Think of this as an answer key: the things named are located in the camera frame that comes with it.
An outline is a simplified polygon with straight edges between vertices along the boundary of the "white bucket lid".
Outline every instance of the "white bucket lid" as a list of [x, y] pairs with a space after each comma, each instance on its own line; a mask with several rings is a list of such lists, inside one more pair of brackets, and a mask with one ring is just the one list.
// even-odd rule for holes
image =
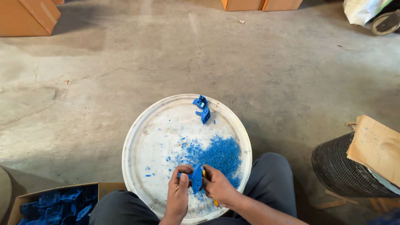
[[[147, 108], [133, 123], [122, 151], [122, 174], [128, 191], [140, 199], [159, 217], [164, 216], [170, 176], [179, 162], [173, 159], [184, 151], [182, 143], [196, 140], [204, 149], [216, 135], [233, 137], [241, 150], [238, 191], [243, 193], [250, 176], [252, 150], [247, 132], [239, 118], [222, 103], [206, 97], [211, 117], [203, 125], [192, 102], [198, 94], [179, 94], [162, 99]], [[198, 224], [217, 218], [228, 211], [216, 207], [202, 193], [193, 195], [188, 189], [188, 213], [182, 224]]]

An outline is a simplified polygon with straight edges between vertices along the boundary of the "cart wheel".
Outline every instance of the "cart wheel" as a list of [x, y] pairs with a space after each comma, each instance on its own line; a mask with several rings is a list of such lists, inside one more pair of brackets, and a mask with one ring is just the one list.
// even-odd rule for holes
[[400, 27], [400, 23], [387, 29], [386, 31], [383, 32], [379, 32], [376, 30], [376, 26], [378, 26], [380, 23], [382, 23], [386, 18], [388, 18], [390, 15], [392, 15], [394, 12], [388, 12], [385, 14], [382, 14], [380, 16], [378, 16], [378, 18], [376, 18], [373, 22], [372, 22], [372, 26], [371, 26], [371, 31], [372, 33], [379, 35], [379, 36], [383, 36], [383, 35], [387, 35], [390, 33], [393, 33], [395, 30], [397, 30]]

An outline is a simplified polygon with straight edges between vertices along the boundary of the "person's left hand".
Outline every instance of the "person's left hand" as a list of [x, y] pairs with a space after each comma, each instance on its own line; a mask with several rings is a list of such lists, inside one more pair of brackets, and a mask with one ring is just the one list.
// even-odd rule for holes
[[175, 168], [168, 183], [167, 208], [160, 224], [180, 224], [188, 213], [188, 188], [191, 174], [191, 165], [181, 165]]

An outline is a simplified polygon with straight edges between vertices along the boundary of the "open cardboard box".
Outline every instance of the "open cardboard box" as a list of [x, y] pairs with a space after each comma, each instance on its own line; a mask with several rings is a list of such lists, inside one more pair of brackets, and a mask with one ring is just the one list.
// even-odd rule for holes
[[65, 187], [56, 187], [56, 188], [52, 188], [52, 189], [48, 189], [48, 190], [44, 190], [44, 191], [34, 192], [31, 194], [21, 195], [21, 196], [18, 196], [15, 198], [14, 206], [12, 207], [10, 218], [8, 220], [7, 225], [18, 225], [20, 220], [24, 217], [20, 213], [21, 205], [37, 201], [39, 199], [39, 197], [41, 196], [41, 194], [44, 192], [69, 189], [72, 187], [86, 187], [86, 186], [91, 186], [91, 185], [98, 185], [98, 191], [99, 191], [98, 192], [98, 194], [99, 194], [98, 201], [110, 192], [118, 191], [118, 190], [126, 191], [125, 183], [96, 182], [96, 183], [87, 183], [87, 184], [80, 184], [80, 185], [70, 185], [70, 186], [65, 186]]

